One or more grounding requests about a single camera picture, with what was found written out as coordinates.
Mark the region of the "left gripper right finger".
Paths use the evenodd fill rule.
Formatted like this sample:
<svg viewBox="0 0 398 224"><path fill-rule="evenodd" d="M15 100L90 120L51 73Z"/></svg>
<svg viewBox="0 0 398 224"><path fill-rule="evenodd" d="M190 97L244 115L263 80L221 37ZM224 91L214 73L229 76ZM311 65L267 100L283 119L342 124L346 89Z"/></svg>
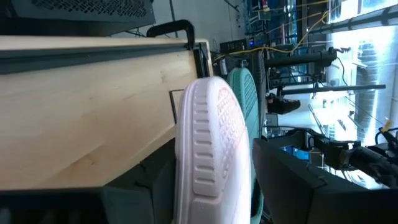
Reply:
<svg viewBox="0 0 398 224"><path fill-rule="evenodd" d="M397 190L369 190L257 139L257 181L274 223L397 224Z"/></svg>

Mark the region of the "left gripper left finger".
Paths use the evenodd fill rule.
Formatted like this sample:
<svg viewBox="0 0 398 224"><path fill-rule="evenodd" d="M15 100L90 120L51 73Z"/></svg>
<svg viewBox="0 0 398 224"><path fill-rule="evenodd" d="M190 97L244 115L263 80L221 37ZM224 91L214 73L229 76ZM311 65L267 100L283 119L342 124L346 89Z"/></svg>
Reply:
<svg viewBox="0 0 398 224"><path fill-rule="evenodd" d="M1 223L171 223L175 141L102 187L1 191Z"/></svg>

